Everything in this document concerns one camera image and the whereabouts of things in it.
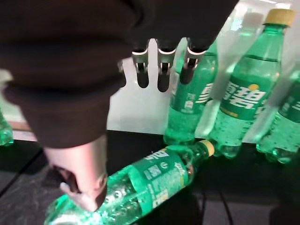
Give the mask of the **right robot hand black cloth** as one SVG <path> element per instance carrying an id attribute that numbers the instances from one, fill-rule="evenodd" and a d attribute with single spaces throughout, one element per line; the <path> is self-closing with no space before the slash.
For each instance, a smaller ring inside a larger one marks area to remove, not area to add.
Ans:
<path id="1" fill-rule="evenodd" d="M 3 0 L 2 93 L 19 106 L 60 188 L 94 212 L 107 190 L 106 125 L 110 97 L 124 84 L 118 63 L 150 38 L 167 44 L 214 42 L 235 0 Z"/>

